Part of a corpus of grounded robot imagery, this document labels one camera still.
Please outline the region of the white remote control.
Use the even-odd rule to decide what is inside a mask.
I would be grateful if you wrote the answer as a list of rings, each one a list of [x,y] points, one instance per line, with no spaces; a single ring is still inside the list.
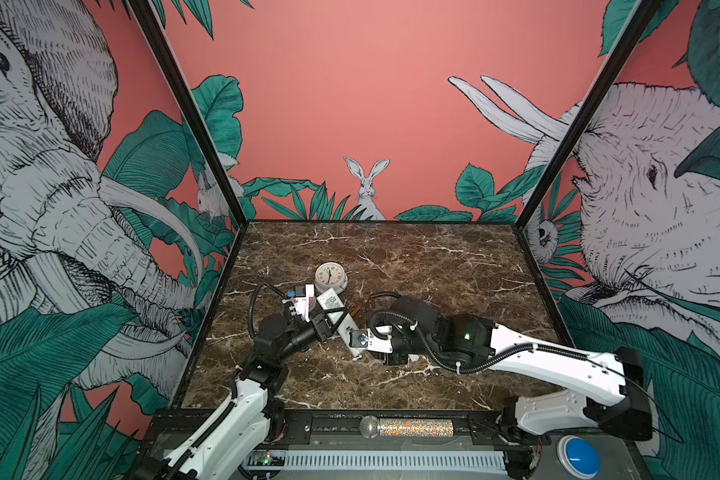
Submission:
[[[333,288],[329,288],[317,297],[317,303],[323,311],[329,311],[327,317],[332,326],[337,325],[336,334],[346,345],[350,355],[358,358],[363,351],[350,345],[351,333],[358,329],[349,309]]]

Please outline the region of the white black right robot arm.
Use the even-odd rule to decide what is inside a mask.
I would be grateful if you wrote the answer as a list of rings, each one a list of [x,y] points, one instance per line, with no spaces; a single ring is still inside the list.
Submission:
[[[420,355],[456,375],[504,371],[559,386],[552,394],[509,400],[498,420],[502,429],[543,435],[597,428],[630,441],[653,435],[642,356],[631,348],[580,350],[475,315],[443,316],[409,296],[374,312],[358,340],[387,365]]]

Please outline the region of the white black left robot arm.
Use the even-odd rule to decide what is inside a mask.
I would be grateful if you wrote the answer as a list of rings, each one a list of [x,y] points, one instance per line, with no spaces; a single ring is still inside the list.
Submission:
[[[234,377],[234,388],[189,438],[161,459],[144,458],[129,479],[228,479],[261,443],[281,435],[284,404],[275,395],[288,374],[286,360],[336,333],[348,316],[328,309],[311,321],[276,313],[263,319]]]

